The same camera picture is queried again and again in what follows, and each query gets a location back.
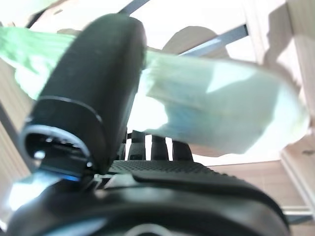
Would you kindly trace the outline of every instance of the light green plastic bag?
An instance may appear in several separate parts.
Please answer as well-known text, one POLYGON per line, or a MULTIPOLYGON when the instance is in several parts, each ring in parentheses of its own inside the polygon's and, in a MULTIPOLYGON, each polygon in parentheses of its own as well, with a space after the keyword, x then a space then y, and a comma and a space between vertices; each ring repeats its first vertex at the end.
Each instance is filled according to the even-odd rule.
POLYGON ((75 39, 73 35, 0 27, 0 58, 16 68, 15 79, 37 99, 57 62, 75 39))
MULTIPOLYGON (((0 28, 0 57, 36 99, 74 36, 0 28)), ((309 115, 284 79, 243 63, 147 52, 128 127, 224 153, 280 150, 309 115)))

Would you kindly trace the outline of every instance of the black textured surface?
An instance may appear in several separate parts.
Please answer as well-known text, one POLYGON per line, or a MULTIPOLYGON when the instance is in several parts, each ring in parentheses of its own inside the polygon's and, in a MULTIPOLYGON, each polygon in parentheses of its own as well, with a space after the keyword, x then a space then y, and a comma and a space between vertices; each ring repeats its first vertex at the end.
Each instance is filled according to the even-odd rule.
POLYGON ((195 162, 177 161, 114 161, 111 173, 160 172, 213 175, 216 172, 195 162))

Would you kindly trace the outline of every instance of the wooden panel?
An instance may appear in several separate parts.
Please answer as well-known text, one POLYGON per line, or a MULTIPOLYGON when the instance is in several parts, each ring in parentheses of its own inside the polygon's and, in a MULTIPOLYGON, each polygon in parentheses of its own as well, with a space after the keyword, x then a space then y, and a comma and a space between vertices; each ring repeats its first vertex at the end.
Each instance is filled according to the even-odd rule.
POLYGON ((14 69, 0 59, 0 102, 5 107, 16 130, 32 107, 32 100, 21 90, 14 79, 14 69))
POLYGON ((29 174, 29 170, 21 159, 10 137, 0 122, 0 216, 8 211, 7 197, 10 187, 29 174))
POLYGON ((315 232, 315 222, 310 221, 299 225, 291 226, 293 236, 313 236, 315 232))
POLYGON ((315 217, 315 136, 289 145, 283 151, 282 163, 315 217))
POLYGON ((300 62, 305 96, 315 116, 315 1, 287 0, 300 62))
POLYGON ((262 189, 281 206, 305 206, 280 161, 211 166, 210 169, 244 179, 262 189))
POLYGON ((301 71, 286 1, 243 0, 243 5, 257 62, 281 74, 299 92, 301 71))

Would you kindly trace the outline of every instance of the metal bar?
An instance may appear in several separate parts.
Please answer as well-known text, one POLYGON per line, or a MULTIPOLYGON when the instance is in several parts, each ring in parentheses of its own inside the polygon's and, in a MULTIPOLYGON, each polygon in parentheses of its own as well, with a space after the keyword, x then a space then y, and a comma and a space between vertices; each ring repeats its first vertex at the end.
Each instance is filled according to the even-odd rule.
POLYGON ((239 26, 226 33, 223 33, 207 42, 204 42, 198 46, 195 46, 183 53, 181 56, 200 57, 214 51, 217 48, 224 47, 225 45, 235 42, 241 38, 248 36, 246 25, 239 26))
POLYGON ((123 9, 121 9, 118 13, 123 13, 126 15, 130 15, 136 10, 138 10, 140 7, 142 7, 144 4, 146 4, 150 0, 133 0, 130 2, 127 6, 125 6, 123 9))
POLYGON ((29 160, 28 158, 25 158, 22 155, 22 153, 20 152, 20 150, 18 148, 18 134, 17 134, 12 122, 11 122, 11 119, 9 118, 7 113, 5 112, 5 109, 4 109, 3 105, 1 104, 1 102, 0 102, 0 121, 1 121, 2 125, 4 126, 4 129, 6 130, 8 136, 10 137, 15 148, 17 149, 18 153, 20 154, 21 158, 25 162, 26 166, 28 167, 28 169, 31 172, 33 172, 35 170, 35 165, 31 162, 31 160, 29 160))

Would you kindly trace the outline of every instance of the black handle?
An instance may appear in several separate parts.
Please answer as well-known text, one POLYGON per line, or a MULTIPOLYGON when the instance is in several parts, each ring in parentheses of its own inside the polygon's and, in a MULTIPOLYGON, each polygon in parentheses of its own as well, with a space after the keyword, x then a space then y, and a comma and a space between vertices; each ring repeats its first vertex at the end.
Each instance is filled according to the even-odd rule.
POLYGON ((23 152, 33 158, 51 145, 76 148, 105 174, 124 138, 145 45, 134 18, 109 14, 91 23, 40 94, 20 136, 23 152))

